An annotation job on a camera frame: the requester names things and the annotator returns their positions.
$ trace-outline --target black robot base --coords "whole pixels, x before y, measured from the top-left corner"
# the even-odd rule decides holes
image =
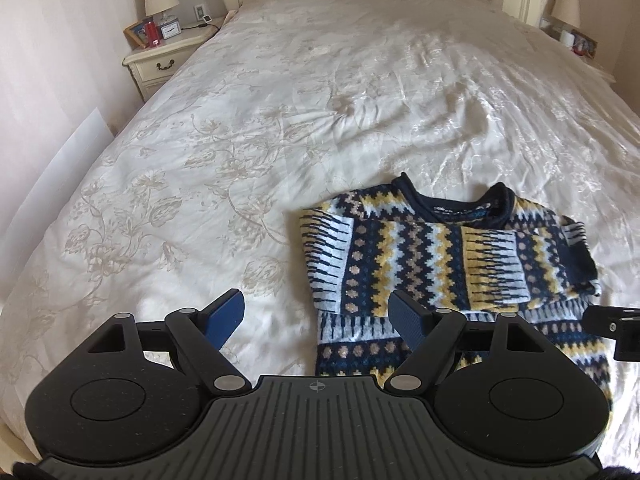
[[[230,290],[164,321],[116,314],[31,393],[44,459],[19,480],[585,480],[609,411],[600,389],[521,317],[468,322],[401,291],[393,326],[412,354],[373,377],[263,376],[219,352],[244,316]],[[590,306],[584,330],[640,360],[640,310]],[[463,351],[487,350],[456,370]],[[174,368],[145,359],[167,351]]]

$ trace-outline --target white floral bedspread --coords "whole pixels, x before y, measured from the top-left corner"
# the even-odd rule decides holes
[[[504,181],[587,225],[603,303],[640,304],[639,119],[539,30],[474,0],[251,0],[100,156],[0,317],[0,412],[116,312],[246,297],[251,380],[312,373],[297,211],[406,171],[470,200]],[[605,463],[640,469],[637,365],[614,365]]]

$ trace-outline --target red can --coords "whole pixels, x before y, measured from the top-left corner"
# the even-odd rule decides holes
[[[147,46],[158,46],[160,44],[160,36],[158,34],[158,28],[154,23],[154,19],[147,18],[144,23]]]

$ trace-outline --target clock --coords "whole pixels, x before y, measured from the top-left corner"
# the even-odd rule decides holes
[[[174,36],[177,36],[181,33],[180,23],[178,20],[173,20],[172,22],[164,23],[160,25],[160,31],[162,32],[162,38],[168,40]]]

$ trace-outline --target sweater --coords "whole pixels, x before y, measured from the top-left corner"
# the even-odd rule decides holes
[[[410,352],[386,316],[398,288],[469,320],[517,312],[610,400],[604,342],[580,325],[600,293],[581,222],[502,183],[476,202],[428,198],[403,173],[304,210],[300,229],[318,310],[317,374],[373,374],[383,384]],[[460,366],[481,359],[469,352]]]

